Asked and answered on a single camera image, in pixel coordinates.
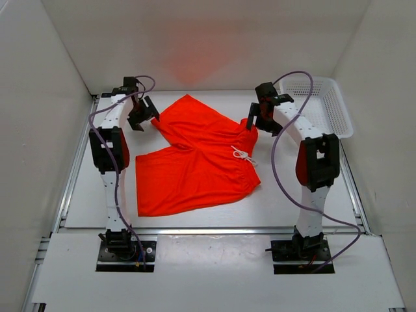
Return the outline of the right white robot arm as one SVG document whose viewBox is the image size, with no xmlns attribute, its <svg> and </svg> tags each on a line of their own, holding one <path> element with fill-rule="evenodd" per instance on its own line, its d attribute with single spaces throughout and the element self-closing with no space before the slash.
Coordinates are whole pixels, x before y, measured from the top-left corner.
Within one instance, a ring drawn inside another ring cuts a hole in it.
<svg viewBox="0 0 416 312">
<path fill-rule="evenodd" d="M 298 146 L 295 166 L 301 185 L 301 205 L 292 236 L 292 253 L 301 260 L 310 258 L 322 247 L 322 218 L 326 198 L 339 176 L 339 139 L 318 130 L 287 95 L 258 96 L 252 103 L 246 124 L 275 137 L 286 131 Z"/>
</svg>

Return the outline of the orange shorts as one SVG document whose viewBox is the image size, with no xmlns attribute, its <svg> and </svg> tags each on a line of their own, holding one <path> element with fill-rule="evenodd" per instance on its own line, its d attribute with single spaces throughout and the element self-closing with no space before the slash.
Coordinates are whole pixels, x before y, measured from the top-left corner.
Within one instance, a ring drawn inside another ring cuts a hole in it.
<svg viewBox="0 0 416 312">
<path fill-rule="evenodd" d="M 251 160 L 256 128 L 187 94 L 152 125 L 169 143 L 135 158 L 137 214 L 168 216 L 237 202 L 261 183 Z"/>
</svg>

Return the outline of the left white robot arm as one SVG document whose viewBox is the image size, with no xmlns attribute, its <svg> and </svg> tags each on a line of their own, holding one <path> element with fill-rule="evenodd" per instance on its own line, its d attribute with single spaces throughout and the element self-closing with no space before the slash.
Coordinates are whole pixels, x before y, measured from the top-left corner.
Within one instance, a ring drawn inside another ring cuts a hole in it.
<svg viewBox="0 0 416 312">
<path fill-rule="evenodd" d="M 159 119 L 151 99 L 143 96 L 146 92 L 137 86 L 114 88 L 110 94 L 111 104 L 88 117 L 92 159 L 104 185 L 107 207 L 106 231 L 100 237 L 109 252 L 137 265 L 146 263 L 146 250 L 128 218 L 125 172 L 130 154 L 124 125 L 142 131 L 142 122 Z"/>
</svg>

